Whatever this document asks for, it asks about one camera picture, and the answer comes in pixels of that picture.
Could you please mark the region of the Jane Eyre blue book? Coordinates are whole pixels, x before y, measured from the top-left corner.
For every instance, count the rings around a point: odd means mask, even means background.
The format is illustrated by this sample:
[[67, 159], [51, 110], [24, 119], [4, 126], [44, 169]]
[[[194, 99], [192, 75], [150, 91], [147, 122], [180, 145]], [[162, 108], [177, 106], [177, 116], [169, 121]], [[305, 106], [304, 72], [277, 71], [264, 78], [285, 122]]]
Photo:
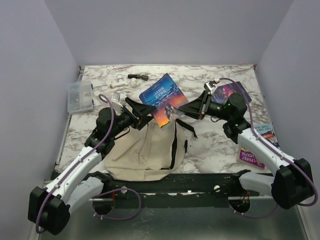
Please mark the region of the Jane Eyre blue book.
[[154, 106], [151, 113], [161, 129], [182, 115], [179, 107], [189, 101], [172, 77], [166, 73], [139, 95], [144, 105]]

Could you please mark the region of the beige student backpack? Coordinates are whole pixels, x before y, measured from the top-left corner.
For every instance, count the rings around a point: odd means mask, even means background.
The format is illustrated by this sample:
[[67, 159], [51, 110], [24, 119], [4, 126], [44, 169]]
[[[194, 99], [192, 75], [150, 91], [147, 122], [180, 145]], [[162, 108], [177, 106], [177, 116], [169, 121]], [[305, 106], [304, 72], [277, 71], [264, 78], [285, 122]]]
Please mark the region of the beige student backpack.
[[185, 130], [197, 137], [195, 129], [180, 119], [164, 129], [154, 120], [141, 130], [131, 128], [103, 159], [105, 170], [120, 181], [159, 181], [182, 164], [188, 149]]

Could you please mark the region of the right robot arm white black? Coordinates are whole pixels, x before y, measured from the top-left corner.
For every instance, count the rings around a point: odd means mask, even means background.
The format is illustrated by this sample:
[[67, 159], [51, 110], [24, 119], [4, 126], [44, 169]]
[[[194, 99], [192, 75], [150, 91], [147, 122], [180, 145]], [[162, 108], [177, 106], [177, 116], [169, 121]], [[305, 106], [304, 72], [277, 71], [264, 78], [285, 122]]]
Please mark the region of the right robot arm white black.
[[263, 138], [244, 117], [251, 108], [244, 94], [232, 93], [225, 104], [216, 103], [206, 91], [195, 100], [178, 108], [186, 116], [202, 120], [206, 115], [224, 120], [224, 134], [235, 144], [253, 153], [271, 172], [271, 176], [243, 170], [230, 183], [230, 191], [241, 196], [247, 190], [272, 197], [283, 209], [295, 205], [313, 206], [319, 194], [313, 182], [311, 165], [303, 158], [295, 159]]

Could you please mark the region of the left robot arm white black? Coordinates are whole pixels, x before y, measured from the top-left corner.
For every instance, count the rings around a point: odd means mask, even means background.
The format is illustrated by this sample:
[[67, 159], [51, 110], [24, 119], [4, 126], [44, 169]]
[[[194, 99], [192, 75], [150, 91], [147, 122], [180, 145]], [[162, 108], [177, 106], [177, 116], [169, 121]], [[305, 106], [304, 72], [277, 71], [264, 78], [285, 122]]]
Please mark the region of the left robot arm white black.
[[71, 164], [45, 187], [36, 186], [29, 195], [29, 221], [35, 224], [37, 234], [48, 231], [53, 235], [59, 234], [67, 225], [71, 210], [75, 208], [70, 203], [70, 197], [79, 193], [84, 201], [98, 195], [107, 197], [111, 185], [104, 181], [91, 181], [86, 190], [80, 189], [80, 183], [87, 178], [88, 173], [97, 166], [115, 146], [116, 136], [127, 128], [141, 130], [151, 120], [155, 106], [138, 103], [129, 97], [120, 107], [119, 114], [114, 110], [114, 104], [103, 94], [98, 96], [108, 104], [98, 112], [96, 126], [84, 143], [77, 157]]

